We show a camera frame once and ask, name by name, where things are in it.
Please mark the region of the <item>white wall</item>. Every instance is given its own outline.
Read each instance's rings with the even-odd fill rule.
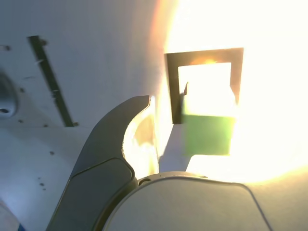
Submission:
[[[91,129],[124,100],[156,97],[157,147],[163,153],[172,129],[165,41],[176,5],[158,0],[2,1],[0,44],[12,50],[1,51],[0,66],[26,92],[18,93],[17,115],[0,121],[0,196],[27,230],[46,228]],[[49,61],[79,127],[63,128],[27,42],[32,35],[47,40]]]

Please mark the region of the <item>light beige surface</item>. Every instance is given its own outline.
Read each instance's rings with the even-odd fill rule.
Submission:
[[[275,231],[308,230],[308,166],[248,186]]]
[[[104,231],[267,231],[249,192],[193,178],[148,183],[126,197]]]

